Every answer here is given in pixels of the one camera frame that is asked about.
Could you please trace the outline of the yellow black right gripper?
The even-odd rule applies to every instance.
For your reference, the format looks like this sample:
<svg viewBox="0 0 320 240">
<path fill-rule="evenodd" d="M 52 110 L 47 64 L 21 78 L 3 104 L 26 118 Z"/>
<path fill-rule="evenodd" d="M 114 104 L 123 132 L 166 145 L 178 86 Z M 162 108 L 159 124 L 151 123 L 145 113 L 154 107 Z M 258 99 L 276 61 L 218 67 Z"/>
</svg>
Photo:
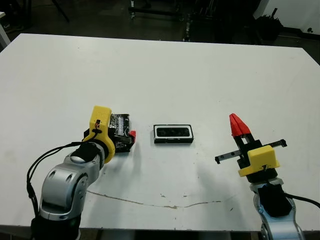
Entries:
<svg viewBox="0 0 320 240">
<path fill-rule="evenodd" d="M 249 127 L 235 114 L 229 115 L 231 135 L 238 150 L 214 157 L 217 164 L 238 157 L 238 174 L 250 183 L 267 181 L 277 177 L 276 168 L 280 166 L 274 148 L 287 146 L 284 139 L 268 144 L 255 140 Z"/>
</svg>

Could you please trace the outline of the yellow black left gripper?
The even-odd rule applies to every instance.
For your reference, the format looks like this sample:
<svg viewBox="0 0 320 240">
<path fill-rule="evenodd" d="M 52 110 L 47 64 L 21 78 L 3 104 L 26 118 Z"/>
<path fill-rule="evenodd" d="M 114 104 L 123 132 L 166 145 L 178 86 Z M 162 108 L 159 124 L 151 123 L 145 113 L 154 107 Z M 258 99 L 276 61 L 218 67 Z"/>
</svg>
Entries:
<svg viewBox="0 0 320 240">
<path fill-rule="evenodd" d="M 82 140 L 83 142 L 88 141 L 99 141 L 106 150 L 104 151 L 104 163 L 107 164 L 115 155 L 116 148 L 115 144 L 109 137 L 109 123 L 112 115 L 112 110 L 108 107 L 95 105 L 89 121 L 89 132 L 86 137 Z M 131 137 L 131 143 L 136 142 L 136 131 L 131 130 L 129 136 Z"/>
</svg>

